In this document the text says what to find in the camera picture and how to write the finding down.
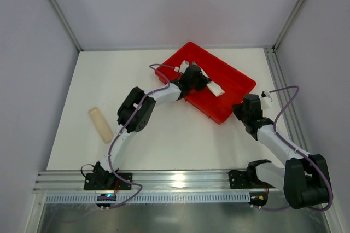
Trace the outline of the red plastic tray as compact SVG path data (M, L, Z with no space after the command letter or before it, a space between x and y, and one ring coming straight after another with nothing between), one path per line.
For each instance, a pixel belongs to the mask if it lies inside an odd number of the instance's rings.
M186 43L155 73L159 81L166 83L161 76L164 74L169 80L174 80L178 67L184 72L184 61L198 65L211 81L201 91L191 91L185 98L201 113L217 124L222 124L232 114L232 106L242 102L256 86L256 81L233 68L193 42Z

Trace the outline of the white paper napkin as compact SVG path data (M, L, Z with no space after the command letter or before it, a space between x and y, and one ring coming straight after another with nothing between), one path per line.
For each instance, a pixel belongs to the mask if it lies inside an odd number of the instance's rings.
M211 79L209 80L206 86L215 97L219 97L225 93L221 86Z

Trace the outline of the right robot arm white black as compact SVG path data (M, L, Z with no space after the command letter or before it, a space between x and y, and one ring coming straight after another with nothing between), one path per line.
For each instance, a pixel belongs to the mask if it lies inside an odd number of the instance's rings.
M326 159L320 154L310 154L282 136L276 123L263 115L258 95L245 95L232 111L246 132L283 164L277 167L268 159L252 161L246 168L247 182L254 188L271 185L279 189L293 209L328 210L334 194Z

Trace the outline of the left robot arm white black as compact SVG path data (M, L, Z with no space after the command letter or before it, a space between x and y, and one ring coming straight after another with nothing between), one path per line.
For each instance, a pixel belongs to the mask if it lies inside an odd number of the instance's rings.
M196 64L185 71L169 65L152 64L166 84L158 89L144 91L133 88L117 111L118 128L105 155L93 167L91 178L85 181L97 189L111 190L118 180L117 171L133 137L148 124L156 106L185 98L192 90L201 91L212 80Z

